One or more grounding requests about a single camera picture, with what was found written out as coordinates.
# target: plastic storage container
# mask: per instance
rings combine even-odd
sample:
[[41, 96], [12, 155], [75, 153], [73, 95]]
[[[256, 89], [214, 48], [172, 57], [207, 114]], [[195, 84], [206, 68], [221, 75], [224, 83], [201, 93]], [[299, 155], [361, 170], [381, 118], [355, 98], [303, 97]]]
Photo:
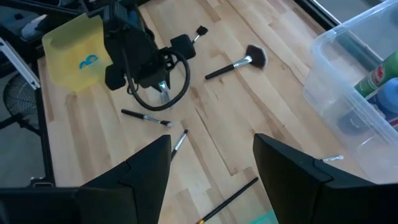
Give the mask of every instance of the plastic storage container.
[[[353, 87], [398, 50], [397, 37], [395, 0], [325, 32], [312, 47], [313, 67], [303, 89], [305, 99], [376, 184], [398, 182], [398, 132]], [[365, 125], [352, 127], [354, 118]]]
[[45, 34], [42, 42], [51, 81], [72, 91], [104, 80], [106, 67], [112, 64], [100, 16], [82, 14]]

